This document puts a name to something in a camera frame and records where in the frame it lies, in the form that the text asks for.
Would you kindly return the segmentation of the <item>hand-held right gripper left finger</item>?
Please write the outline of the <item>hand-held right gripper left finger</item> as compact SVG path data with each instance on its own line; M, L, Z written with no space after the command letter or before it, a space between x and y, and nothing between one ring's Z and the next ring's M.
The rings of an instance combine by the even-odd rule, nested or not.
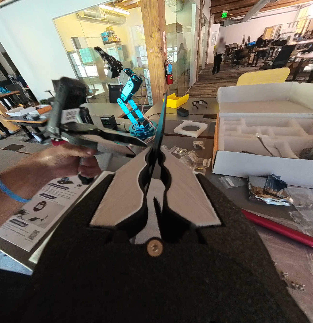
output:
M151 147L147 147L115 172L90 222L91 227L116 229L141 209L146 197L142 176L150 152Z

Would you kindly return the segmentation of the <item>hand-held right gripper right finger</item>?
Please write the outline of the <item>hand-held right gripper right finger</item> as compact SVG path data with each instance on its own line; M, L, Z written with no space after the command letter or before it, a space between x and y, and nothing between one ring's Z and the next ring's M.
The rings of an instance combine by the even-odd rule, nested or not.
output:
M165 149L160 149L160 179L168 209L195 227L219 226L221 221L196 174Z

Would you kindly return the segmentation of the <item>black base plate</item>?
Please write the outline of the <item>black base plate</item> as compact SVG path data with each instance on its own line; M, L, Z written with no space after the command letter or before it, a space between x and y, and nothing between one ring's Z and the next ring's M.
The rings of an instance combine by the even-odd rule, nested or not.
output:
M151 183L151 179L152 179L152 175L154 172L154 168L155 168L155 164L158 160L158 156L160 153L160 147L161 147L161 143L162 143L162 139L163 139L163 134L164 134L164 128L165 128L165 120L166 120L166 107L167 107L167 95L168 95L168 91L166 91L165 95L164 95L164 99L163 99L163 105L162 105L162 109L161 109L161 113L159 116L159 122L158 125L156 127L155 130L155 136L154 136L154 140L153 140L153 145L151 148L151 152L149 155L149 177L147 180L147 184L145 187L145 192L148 193L148 189L150 187L150 183Z

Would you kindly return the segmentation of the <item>instruction booklet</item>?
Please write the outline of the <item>instruction booklet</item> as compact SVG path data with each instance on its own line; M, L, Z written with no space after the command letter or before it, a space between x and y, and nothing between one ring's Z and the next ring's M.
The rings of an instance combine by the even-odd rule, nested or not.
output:
M90 186L79 176L50 181L0 227L0 238L30 252Z

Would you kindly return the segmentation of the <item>cluster of screws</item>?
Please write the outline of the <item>cluster of screws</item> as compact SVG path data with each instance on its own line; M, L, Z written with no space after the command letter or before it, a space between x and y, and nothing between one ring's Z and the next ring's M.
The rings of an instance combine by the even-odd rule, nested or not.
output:
M298 290L301 292L305 292L305 286L302 284L298 284L297 282L292 281L287 272L279 271L280 278L285 282L286 286L293 290Z

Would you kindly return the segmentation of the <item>person's left forearm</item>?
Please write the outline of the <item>person's left forearm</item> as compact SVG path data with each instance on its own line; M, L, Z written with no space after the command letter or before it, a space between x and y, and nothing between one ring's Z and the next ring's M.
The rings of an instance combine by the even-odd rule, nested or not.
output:
M30 167L27 164L18 164L3 171L0 173L0 179L12 192L25 199L32 199L41 188L51 181L31 175ZM0 191L0 226L23 205Z

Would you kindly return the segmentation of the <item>white foam sheet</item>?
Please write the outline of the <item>white foam sheet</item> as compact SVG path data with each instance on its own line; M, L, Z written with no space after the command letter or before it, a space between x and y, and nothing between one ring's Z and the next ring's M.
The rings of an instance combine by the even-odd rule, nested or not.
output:
M152 237L161 237L158 223L157 223L157 212L154 206L154 199L160 204L160 208L162 208L163 202L163 193L164 193L164 185L159 179L152 179L150 183L150 187L147 193L147 206L148 206L148 220L145 228L139 232L135 237L130 239L131 244L144 244ZM29 261L36 265L39 261L41 253L43 252L45 246L47 245L49 239L53 235L57 226L59 226L61 221L53 227L49 235L44 239L42 243L39 243L39 247L36 251L30 256Z

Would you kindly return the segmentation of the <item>pile of small screw bags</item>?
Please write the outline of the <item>pile of small screw bags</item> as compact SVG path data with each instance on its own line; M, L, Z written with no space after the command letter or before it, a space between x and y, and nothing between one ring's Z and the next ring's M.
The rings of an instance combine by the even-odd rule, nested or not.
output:
M207 169L211 166L212 158L201 157L197 149L188 150L179 146L168 148L165 144L161 148L168 151L171 155L177 158L180 162L188 166L194 174L206 175Z

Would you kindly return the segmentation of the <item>small labelled nut bag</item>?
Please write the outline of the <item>small labelled nut bag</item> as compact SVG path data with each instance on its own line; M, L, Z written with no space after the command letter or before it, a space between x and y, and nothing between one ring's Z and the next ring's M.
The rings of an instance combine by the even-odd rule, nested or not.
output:
M219 178L219 182L225 189L247 185L247 179L235 176L222 176Z

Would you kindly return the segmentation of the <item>white foam insert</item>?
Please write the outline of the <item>white foam insert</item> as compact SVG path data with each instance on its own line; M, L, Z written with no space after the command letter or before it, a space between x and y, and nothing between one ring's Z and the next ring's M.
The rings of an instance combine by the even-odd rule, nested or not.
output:
M173 131L175 134L198 138L207 129L207 127L208 125L206 123L186 120L174 128Z

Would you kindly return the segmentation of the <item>silver foil bag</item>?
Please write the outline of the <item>silver foil bag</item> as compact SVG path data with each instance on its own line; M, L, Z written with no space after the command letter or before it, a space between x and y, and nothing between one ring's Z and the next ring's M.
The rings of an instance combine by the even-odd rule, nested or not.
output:
M294 205L287 190L287 183L280 176L275 174L265 177L250 175L247 186L249 200L269 205Z

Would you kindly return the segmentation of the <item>magenta electric screwdriver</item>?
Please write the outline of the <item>magenta electric screwdriver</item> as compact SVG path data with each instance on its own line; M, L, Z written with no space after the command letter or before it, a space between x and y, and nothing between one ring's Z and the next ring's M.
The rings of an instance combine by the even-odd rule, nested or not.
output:
M256 214L249 212L247 210L241 209L241 212L252 223L254 223L260 227L266 228L270 231L273 231L275 233L278 233L282 236L285 236L285 237L287 237L291 240L294 240L298 243L301 243L303 245L311 247L313 249L313 237L312 236L306 235L302 232L299 232L297 230L294 230L294 229L284 226L282 224L276 223L272 220L266 219L262 216L256 215Z

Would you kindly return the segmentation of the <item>wooden pillar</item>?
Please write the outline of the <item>wooden pillar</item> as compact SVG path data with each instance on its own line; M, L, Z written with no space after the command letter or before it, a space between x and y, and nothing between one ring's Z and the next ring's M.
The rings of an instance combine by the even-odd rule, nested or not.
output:
M147 51L153 103L162 101L167 91L164 62L167 58L164 0L141 0L141 14Z

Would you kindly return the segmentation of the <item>blue wristband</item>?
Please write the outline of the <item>blue wristband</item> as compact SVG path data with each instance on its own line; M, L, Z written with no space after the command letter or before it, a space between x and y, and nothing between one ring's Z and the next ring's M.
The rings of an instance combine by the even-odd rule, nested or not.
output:
M7 195L8 197L10 197L11 199L13 199L14 201L17 201L19 203L23 203L26 204L28 202L31 201L31 199L25 199L17 194L15 194L14 192L12 192L0 179L0 191L2 193L4 193L5 195Z

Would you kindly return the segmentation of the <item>silver ventilation duct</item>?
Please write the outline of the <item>silver ventilation duct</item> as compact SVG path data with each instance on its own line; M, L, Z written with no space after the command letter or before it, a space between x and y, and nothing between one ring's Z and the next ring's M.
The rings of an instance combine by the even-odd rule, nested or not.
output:
M126 16L112 11L96 8L94 10L81 10L77 12L78 17L93 19L101 23L109 23L114 25L122 25L126 23Z

